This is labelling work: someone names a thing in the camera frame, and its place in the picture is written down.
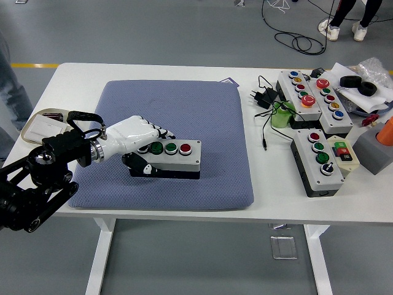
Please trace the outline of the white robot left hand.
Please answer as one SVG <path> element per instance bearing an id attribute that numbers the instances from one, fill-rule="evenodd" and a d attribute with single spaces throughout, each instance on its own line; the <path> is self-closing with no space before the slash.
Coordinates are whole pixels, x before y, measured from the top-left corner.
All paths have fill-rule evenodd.
<path id="1" fill-rule="evenodd" d="M 150 123 L 141 116 L 131 116 L 106 129 L 105 139 L 95 141 L 96 162 L 103 162 L 115 154 L 122 155 L 122 162 L 128 168 L 143 176 L 160 176 L 162 171 L 137 155 L 159 138 L 174 139 L 173 133 Z"/>

